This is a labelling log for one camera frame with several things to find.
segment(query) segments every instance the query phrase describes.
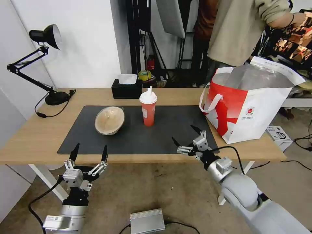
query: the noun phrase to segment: red and white bag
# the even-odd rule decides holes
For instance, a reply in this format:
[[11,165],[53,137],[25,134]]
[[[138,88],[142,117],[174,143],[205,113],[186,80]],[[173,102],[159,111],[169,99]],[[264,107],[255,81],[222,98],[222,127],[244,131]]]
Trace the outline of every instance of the red and white bag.
[[219,68],[199,107],[226,143],[259,139],[291,89],[303,82],[292,69],[254,57],[248,65]]

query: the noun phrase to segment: logo on bag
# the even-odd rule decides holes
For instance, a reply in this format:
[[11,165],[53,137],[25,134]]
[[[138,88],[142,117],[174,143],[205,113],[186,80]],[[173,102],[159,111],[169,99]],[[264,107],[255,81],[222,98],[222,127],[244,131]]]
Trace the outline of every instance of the logo on bag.
[[254,107],[249,107],[246,111],[246,115],[253,115]]

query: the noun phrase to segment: red cup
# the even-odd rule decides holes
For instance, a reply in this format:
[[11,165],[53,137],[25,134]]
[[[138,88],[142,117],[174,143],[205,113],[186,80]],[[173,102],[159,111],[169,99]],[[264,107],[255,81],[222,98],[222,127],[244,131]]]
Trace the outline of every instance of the red cup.
[[145,126],[150,127],[154,125],[155,107],[156,107],[156,102],[152,104],[142,103],[143,121],[144,121]]
[[154,125],[156,101],[157,96],[154,92],[152,92],[152,86],[140,96],[145,126],[150,127]]

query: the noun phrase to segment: black desk lamp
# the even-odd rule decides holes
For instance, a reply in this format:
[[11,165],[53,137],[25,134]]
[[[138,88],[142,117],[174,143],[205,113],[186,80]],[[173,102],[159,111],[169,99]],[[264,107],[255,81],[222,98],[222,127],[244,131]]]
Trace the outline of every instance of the black desk lamp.
[[[52,86],[46,85],[44,83],[41,83],[39,81],[34,80],[33,78],[30,78],[29,76],[25,75],[24,73],[21,72],[21,69],[24,67],[27,67],[28,65],[32,64],[33,62],[41,59],[42,57],[46,56],[48,54],[48,49],[45,45],[45,43],[48,43],[50,46],[60,49],[60,46],[62,44],[62,39],[61,35],[59,33],[59,29],[55,24],[51,24],[47,26],[43,31],[40,30],[30,30],[29,31],[29,36],[30,38],[37,42],[39,47],[37,50],[34,52],[30,53],[29,55],[23,57],[22,59],[16,61],[15,63],[9,64],[7,66],[8,71],[24,78],[25,80],[28,80],[29,82],[39,86],[40,88],[46,90],[48,92],[48,95],[45,97],[45,102],[50,105],[59,105],[62,104],[70,99],[70,95],[68,95],[65,92],[56,92],[53,90]],[[39,57],[31,60],[31,61],[24,61],[28,57],[38,53],[41,51],[43,54],[40,55]]]

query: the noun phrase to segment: person's hand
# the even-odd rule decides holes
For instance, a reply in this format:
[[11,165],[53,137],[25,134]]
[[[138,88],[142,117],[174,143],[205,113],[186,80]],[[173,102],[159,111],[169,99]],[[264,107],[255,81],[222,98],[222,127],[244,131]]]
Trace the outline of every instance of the person's hand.
[[306,19],[306,14],[305,13],[294,13],[294,18],[293,18],[293,26],[295,28],[299,27]]

